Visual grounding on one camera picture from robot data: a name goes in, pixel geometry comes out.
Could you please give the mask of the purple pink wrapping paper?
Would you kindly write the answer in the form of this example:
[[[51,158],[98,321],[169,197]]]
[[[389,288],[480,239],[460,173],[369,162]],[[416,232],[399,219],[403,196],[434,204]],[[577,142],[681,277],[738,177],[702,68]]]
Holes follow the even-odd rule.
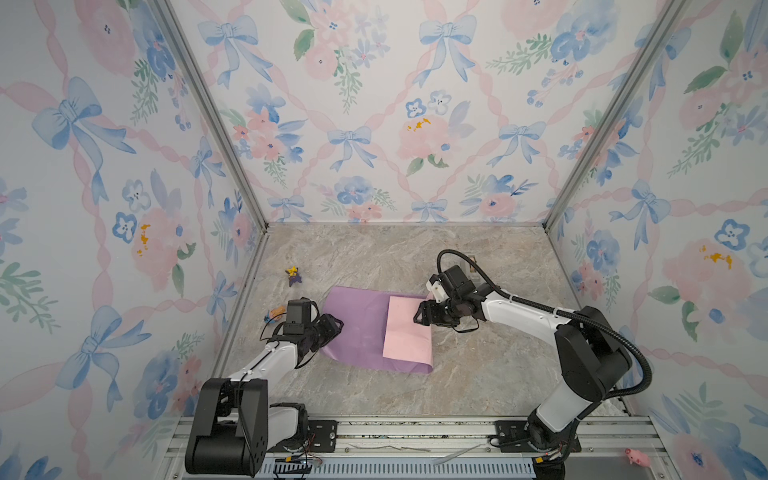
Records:
[[[413,321],[422,297],[333,287],[325,314],[344,323],[322,353],[346,365],[407,374],[433,371],[432,330]]]

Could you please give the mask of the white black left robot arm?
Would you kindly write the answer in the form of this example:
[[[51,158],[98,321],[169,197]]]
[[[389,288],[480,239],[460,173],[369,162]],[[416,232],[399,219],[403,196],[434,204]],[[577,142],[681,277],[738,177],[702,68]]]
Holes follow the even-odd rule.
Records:
[[[274,448],[303,454],[311,439],[306,406],[271,401],[270,387],[305,366],[343,327],[329,314],[294,326],[284,322],[247,366],[208,379],[187,440],[186,472],[255,477]]]

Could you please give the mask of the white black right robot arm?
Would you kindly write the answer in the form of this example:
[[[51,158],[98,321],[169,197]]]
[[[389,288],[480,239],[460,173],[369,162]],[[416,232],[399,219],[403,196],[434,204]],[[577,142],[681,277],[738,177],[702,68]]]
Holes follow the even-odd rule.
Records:
[[[456,330],[464,317],[514,328],[554,347],[561,380],[528,416],[518,438],[536,451],[567,443],[577,423],[609,398],[633,366],[626,344],[593,308],[563,310],[514,295],[473,292],[464,298],[442,295],[425,300],[413,322]]]

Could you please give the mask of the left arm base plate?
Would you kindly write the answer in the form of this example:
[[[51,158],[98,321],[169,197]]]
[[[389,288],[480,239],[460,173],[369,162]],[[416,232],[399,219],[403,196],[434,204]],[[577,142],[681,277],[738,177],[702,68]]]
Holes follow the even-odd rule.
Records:
[[[268,450],[275,454],[333,453],[339,423],[335,420],[309,420],[298,427],[293,437],[278,442]]]

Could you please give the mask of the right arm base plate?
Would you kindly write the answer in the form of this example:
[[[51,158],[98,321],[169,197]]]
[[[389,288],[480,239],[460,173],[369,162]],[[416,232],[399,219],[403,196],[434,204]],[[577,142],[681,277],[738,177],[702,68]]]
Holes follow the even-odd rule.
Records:
[[[576,435],[580,421],[569,423],[560,432],[552,432],[543,424],[528,420],[499,420],[494,423],[495,433],[488,437],[489,444],[504,453],[534,453],[554,455],[581,452]]]

